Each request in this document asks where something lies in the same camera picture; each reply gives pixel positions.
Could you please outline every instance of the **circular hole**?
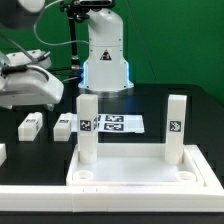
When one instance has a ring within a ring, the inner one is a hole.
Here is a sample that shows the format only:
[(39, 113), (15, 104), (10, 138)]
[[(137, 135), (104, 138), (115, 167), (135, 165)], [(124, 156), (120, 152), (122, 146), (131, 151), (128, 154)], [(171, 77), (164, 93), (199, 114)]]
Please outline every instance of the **circular hole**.
[(88, 170), (80, 170), (73, 174), (73, 180), (75, 181), (87, 181), (93, 178), (93, 173)]
[(195, 174), (187, 171), (181, 171), (176, 173), (176, 179), (179, 182), (196, 182), (197, 177)]

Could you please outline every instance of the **white base frame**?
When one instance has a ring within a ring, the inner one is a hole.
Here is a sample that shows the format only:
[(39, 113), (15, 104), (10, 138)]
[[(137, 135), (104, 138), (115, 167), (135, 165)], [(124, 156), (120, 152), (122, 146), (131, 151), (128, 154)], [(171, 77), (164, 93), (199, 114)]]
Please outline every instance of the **white base frame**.
[[(165, 144), (99, 144), (98, 156), (127, 155), (127, 150), (131, 150), (129, 155), (132, 158), (139, 153), (144, 157), (152, 154), (162, 156), (164, 149)], [(223, 188), (197, 146), (186, 146), (184, 149), (185, 167), (197, 176), (196, 183), (187, 184), (162, 181), (110, 184), (100, 181), (91, 183), (88, 179), (75, 183), (72, 176), (77, 168), (77, 158), (75, 150), (67, 176), (67, 184), (73, 186), (0, 186), (0, 210), (224, 212)]]

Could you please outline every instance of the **black table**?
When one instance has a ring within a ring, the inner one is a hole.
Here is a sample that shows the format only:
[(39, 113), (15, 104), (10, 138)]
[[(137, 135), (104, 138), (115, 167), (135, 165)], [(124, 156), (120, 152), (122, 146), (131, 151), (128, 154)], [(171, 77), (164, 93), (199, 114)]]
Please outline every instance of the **black table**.
[[(187, 95), (184, 143), (196, 144), (224, 186), (224, 108), (193, 85), (136, 85), (134, 93), (100, 99), (99, 113), (142, 115), (144, 134), (99, 133), (99, 142), (164, 143), (169, 94)], [(42, 106), (0, 109), (0, 142), (7, 160), (0, 167), (0, 185), (65, 185), (77, 143), (53, 141), (53, 127), (61, 113), (76, 113), (78, 89), (65, 85), (62, 101), (53, 112)], [(17, 128), (29, 113), (43, 114), (43, 127), (33, 142), (19, 142)], [(35, 213), (0, 212), (0, 223), (224, 223), (222, 213)]]

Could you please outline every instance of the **white paper sheet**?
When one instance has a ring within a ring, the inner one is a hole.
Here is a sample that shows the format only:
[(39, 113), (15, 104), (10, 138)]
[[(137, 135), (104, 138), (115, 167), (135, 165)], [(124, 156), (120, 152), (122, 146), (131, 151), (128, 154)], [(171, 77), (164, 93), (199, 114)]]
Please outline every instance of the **white paper sheet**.
[[(113, 133), (144, 133), (142, 115), (98, 115), (98, 131)], [(73, 115), (72, 132), (77, 132), (77, 114)]]

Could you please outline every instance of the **green wall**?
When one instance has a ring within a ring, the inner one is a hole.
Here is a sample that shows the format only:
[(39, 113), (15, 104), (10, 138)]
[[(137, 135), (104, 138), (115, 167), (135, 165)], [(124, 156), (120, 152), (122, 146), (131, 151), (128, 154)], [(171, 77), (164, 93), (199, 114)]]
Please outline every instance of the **green wall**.
[[(129, 0), (159, 83), (201, 86), (224, 105), (224, 0)], [(126, 0), (114, 8), (124, 20), (125, 58), (134, 83), (155, 83), (146, 54), (139, 42)], [(38, 31), (42, 39), (69, 39), (66, 14), (57, 6), (42, 17)], [(77, 25), (78, 39), (88, 40), (87, 23)], [(53, 67), (70, 65), (70, 46), (47, 47), (32, 31), (4, 32), (26, 49), (52, 52)], [(0, 41), (0, 49), (15, 51)], [(79, 44), (80, 58), (88, 57), (88, 46)]]

